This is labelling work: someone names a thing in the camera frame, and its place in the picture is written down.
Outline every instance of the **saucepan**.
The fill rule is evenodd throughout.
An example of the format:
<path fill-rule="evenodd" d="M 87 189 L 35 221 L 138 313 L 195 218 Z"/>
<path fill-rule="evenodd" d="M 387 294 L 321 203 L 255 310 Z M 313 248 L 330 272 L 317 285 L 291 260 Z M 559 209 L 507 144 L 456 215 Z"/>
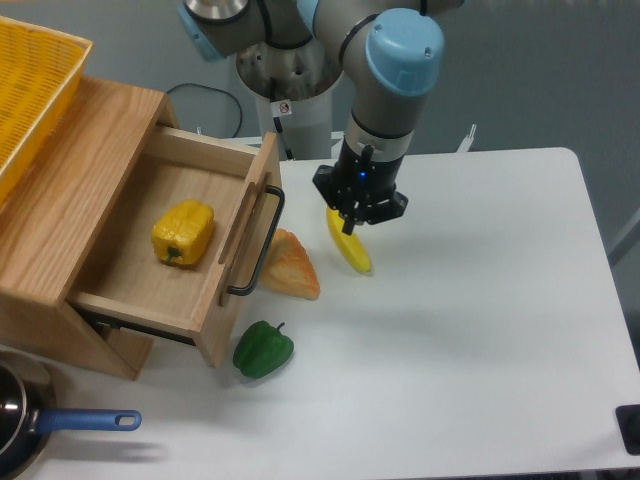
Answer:
<path fill-rule="evenodd" d="M 47 408 L 35 385 L 0 361 L 0 478 L 20 469 L 34 450 L 57 430 L 137 429 L 142 417 L 135 410 Z"/>

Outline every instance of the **floor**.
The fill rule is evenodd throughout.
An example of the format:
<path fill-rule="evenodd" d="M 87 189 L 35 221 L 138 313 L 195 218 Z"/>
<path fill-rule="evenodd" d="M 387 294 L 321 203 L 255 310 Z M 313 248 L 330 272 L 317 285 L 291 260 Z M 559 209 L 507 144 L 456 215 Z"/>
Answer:
<path fill-rule="evenodd" d="M 244 111 L 239 136 L 259 134 L 255 106 L 232 60 L 205 63 L 184 32 L 179 0 L 2 3 L 0 15 L 95 42 L 90 75 L 168 90 L 182 82 L 226 89 Z M 640 0 L 473 0 L 438 19 L 441 77 L 410 153 L 455 151 L 476 123 L 476 150 L 565 146 L 580 158 L 605 248 L 640 208 Z M 333 129 L 353 87 L 335 90 Z M 238 112 L 226 97 L 172 95 L 182 127 L 217 137 Z M 640 351 L 640 246 L 613 270 Z"/>

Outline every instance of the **black metal handle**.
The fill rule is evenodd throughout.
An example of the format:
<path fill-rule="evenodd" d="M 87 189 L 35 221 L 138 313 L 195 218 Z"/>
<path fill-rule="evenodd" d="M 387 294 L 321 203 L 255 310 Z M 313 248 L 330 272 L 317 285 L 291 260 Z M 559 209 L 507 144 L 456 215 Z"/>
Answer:
<path fill-rule="evenodd" d="M 260 250 L 260 256 L 258 257 L 256 268 L 253 270 L 253 274 L 251 275 L 251 280 L 249 280 L 249 283 L 245 287 L 235 287 L 233 285 L 229 285 L 227 287 L 227 293 L 231 295 L 245 297 L 253 292 L 253 290 L 256 288 L 256 285 L 258 284 L 258 278 L 260 277 L 260 272 L 262 271 L 262 266 L 264 265 L 264 261 L 267 259 L 267 252 L 269 251 L 269 247 L 271 246 L 271 240 L 273 240 L 273 235 L 276 233 L 276 228 L 278 228 L 278 221 L 280 220 L 280 215 L 282 215 L 282 209 L 284 208 L 284 192 L 281 188 L 275 187 L 273 185 L 267 185 L 265 193 L 278 197 L 278 205 L 276 206 L 273 220 L 271 221 L 271 225 L 269 226 L 267 238 L 264 241 L 264 245 L 262 245 L 262 250 Z"/>

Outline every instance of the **plastic basket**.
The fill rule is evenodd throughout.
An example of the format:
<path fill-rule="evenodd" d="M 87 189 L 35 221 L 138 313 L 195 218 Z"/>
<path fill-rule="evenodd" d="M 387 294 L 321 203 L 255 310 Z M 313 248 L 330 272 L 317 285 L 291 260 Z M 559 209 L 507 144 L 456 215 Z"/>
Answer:
<path fill-rule="evenodd" d="M 0 16 L 0 206 L 69 106 L 92 48 Z"/>

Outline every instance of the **bread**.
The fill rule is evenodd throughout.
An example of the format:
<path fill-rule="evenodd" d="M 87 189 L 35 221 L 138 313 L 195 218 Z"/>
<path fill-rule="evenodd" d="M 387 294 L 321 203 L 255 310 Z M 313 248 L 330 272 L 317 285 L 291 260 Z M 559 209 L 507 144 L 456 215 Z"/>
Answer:
<path fill-rule="evenodd" d="M 320 283 L 313 264 L 298 238 L 279 228 L 273 236 L 260 281 L 276 292 L 316 300 Z"/>

